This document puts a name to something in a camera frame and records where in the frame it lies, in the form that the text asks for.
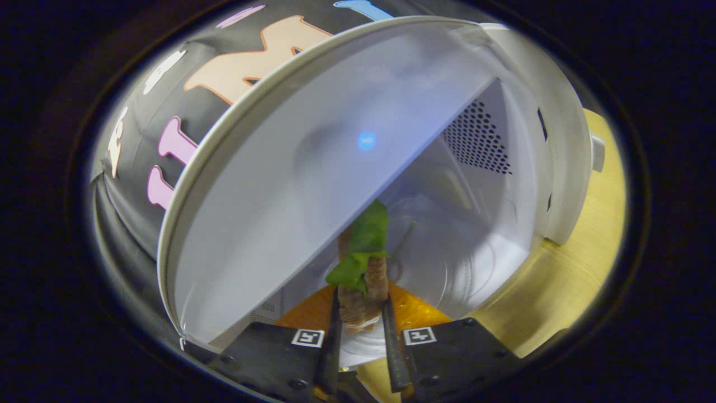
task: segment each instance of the screw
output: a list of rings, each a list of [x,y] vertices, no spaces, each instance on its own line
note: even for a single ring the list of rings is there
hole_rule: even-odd
[[[289,382],[289,387],[293,390],[303,390],[306,388],[306,381],[303,381],[301,379],[294,379]]]
[[[438,375],[433,375],[429,378],[426,377],[420,381],[420,385],[422,385],[424,387],[433,387],[439,383],[440,383],[440,377]]]

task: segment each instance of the food item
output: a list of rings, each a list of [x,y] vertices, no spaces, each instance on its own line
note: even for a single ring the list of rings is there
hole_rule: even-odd
[[[340,262],[326,281],[338,287],[341,320],[347,329],[372,330],[388,298],[388,222],[387,207],[375,200],[338,237]]]
[[[280,317],[276,325],[328,331],[335,289],[334,286],[328,285],[318,290]],[[388,292],[393,302],[395,325],[399,336],[402,336],[402,331],[405,329],[435,326],[452,321],[450,317],[398,285],[389,283]]]

